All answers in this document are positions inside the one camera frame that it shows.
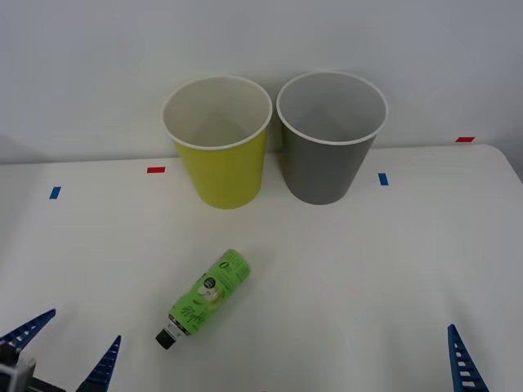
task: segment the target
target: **white wall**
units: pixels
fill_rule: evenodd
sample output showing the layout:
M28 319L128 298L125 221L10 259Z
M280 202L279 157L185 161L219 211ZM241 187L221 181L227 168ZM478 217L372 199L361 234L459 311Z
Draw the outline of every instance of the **white wall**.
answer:
M3 0L0 162L173 156L159 111L182 80L275 96L346 69L391 104L376 146L475 136L523 167L519 0Z

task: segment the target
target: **cup rim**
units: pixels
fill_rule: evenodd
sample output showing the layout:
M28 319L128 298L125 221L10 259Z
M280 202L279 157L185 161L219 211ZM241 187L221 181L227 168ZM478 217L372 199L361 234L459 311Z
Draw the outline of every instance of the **cup rim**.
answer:
M383 118L382 124L378 127L378 129L376 131L368 134L367 136L364 136L364 137L361 137L361 138L355 139L355 140L329 141L329 140L316 139L315 137L308 136L308 135L306 135L304 133L301 133L299 130L297 130L293 126L291 126L291 124L289 124L287 122L287 120L285 119L285 117L282 115L281 109L279 108L280 98L283 95L285 89L288 86L290 86L291 83L296 82L298 79L306 78L307 76L317 75L317 74L338 74L338 75L344 75L344 76L348 76L348 77L351 77L351 78L354 78L354 79L358 79L361 82L363 82L363 83L367 84L368 86L372 87L377 92L377 94L382 98L383 104L385 104L385 117ZM353 73L343 72L343 71L313 71L313 72L309 72L309 73L304 73L303 75L296 76L295 78L289 80L288 82L286 82L284 84L284 86L281 88L281 90L278 93L278 97L276 98L276 110L278 112L279 119L281 120L281 122L289 130L294 132L296 135L302 137L303 139L307 139L309 141L312 141L314 143L318 143L318 144L321 144L321 145L356 145L358 143L361 143L363 141L371 139L371 138L375 137L383 129L383 126L385 125L385 123L387 122L387 119L389 117L389 104L387 103L387 99L385 98L383 93L379 90L379 88L377 88L371 82L369 82L368 80L366 80L366 79L364 79L364 78L362 78L360 76L354 75Z
M240 80L241 82L246 82L248 84L251 84L252 86L257 88L259 91L261 91L261 93L267 99L267 103L269 104L269 113L267 114L266 121L263 123L263 125L260 127L260 129L258 129L256 132L254 132L252 135L246 137L245 139L242 139L242 140L237 141L235 143L232 143L230 145L218 145L218 146L212 146L212 147L207 147L207 146L202 146L202 145L193 145L191 143L187 143L186 141L183 141L183 140L179 139L178 137L174 136L168 130L167 126L165 125L165 121L163 120L163 115L165 113L165 108L167 107L167 105L168 105L169 101L171 100L171 98L173 98L182 89L190 86L191 84L194 84L194 83L197 83L197 82L201 82L202 80L206 80L206 79L235 79L235 80ZM255 137L257 137L258 135L260 135L266 129L267 125L269 124L269 121L272 118L272 111L273 111L272 100L270 99L269 94L267 93L267 91L265 91L265 88L263 88L259 84L255 83L252 80L249 80L247 78L242 78L241 76L235 76L235 75L212 75L212 76L206 76L204 78L193 79L193 80L190 80L189 82L186 82L186 83L183 83L182 85L180 85L163 102L161 116L162 116L163 130L175 142L177 142L177 143L179 143L181 145L184 145L185 147L189 147L190 149L201 149L201 150L204 150L204 151L218 151L218 150L222 150L222 149L232 149L233 147L237 147L239 145L243 145L243 144L247 143L248 141L250 141L250 140L254 139Z

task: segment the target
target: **yellow cup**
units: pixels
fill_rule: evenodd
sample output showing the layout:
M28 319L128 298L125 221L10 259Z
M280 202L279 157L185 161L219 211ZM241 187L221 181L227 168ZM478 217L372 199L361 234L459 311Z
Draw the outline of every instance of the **yellow cup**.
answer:
M163 124L204 202L237 208L257 195L271 115L266 91L237 76L198 79L169 96Z

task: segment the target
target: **gray cup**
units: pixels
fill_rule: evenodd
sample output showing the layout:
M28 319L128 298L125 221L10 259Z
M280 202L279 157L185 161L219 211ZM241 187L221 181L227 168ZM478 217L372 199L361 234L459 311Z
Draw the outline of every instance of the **gray cup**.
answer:
M289 190L310 204L329 204L351 186L388 115L385 96L345 72L316 72L281 89L282 171Z

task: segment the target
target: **green bottle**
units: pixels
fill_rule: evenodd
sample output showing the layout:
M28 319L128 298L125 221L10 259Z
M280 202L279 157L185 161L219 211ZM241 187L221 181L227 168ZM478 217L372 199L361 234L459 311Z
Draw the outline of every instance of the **green bottle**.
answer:
M229 249L171 308L169 324L156 336L168 349L182 336L194 335L251 273L247 261Z

